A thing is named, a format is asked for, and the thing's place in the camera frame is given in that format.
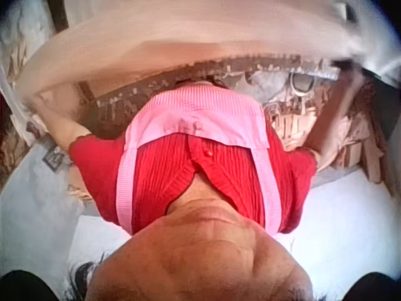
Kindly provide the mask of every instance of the red button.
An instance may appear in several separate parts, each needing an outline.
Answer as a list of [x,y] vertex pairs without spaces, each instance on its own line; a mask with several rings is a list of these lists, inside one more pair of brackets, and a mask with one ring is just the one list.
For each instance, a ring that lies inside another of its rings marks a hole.
[[212,157],[213,156],[213,152],[211,150],[205,150],[205,156],[206,157]]

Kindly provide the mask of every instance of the red shirt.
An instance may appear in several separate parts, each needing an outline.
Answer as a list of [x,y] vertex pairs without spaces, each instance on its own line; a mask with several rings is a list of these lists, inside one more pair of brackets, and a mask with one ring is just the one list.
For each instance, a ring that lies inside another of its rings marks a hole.
[[[281,200],[279,232],[289,233],[301,219],[316,161],[303,150],[285,152],[270,124],[266,130],[268,154]],[[80,137],[70,147],[71,159],[82,173],[100,214],[115,224],[118,224],[117,175],[124,143],[124,135],[116,140],[89,135]],[[176,133],[138,149],[133,184],[133,232],[163,216],[169,204],[190,186],[197,172],[203,172],[240,214],[264,227],[263,196],[251,151]]]

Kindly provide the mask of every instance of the hair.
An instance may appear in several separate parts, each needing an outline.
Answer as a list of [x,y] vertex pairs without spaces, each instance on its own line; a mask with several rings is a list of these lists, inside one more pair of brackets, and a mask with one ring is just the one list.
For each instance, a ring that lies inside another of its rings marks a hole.
[[[87,262],[79,266],[78,268],[70,269],[68,275],[69,289],[66,291],[66,298],[64,301],[84,301],[86,293],[88,291],[88,285],[91,280],[91,276],[96,268],[103,262],[104,255],[98,263]],[[296,294],[294,298],[288,301],[304,301],[302,298],[298,298]],[[315,301],[327,301],[327,297],[315,298]]]

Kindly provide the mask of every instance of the woman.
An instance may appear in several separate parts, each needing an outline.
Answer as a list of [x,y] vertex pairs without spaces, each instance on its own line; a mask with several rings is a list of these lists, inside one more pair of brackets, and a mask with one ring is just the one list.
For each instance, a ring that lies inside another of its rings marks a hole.
[[344,71],[289,153],[256,101],[207,82],[155,96],[116,140],[33,100],[100,214],[133,235],[96,269],[86,299],[311,300],[308,275],[273,236],[299,224],[361,84]]

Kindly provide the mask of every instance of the floor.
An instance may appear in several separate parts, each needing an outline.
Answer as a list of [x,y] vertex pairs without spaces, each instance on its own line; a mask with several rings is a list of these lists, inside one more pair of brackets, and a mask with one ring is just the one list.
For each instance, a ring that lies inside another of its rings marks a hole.
[[[60,297],[67,271],[98,261],[129,239],[119,227],[87,212],[67,196],[66,173],[42,162],[34,146],[0,195],[0,275],[24,269]],[[401,210],[385,186],[357,170],[311,190],[299,228],[277,239],[310,275],[317,295],[339,300],[362,275],[401,271]]]

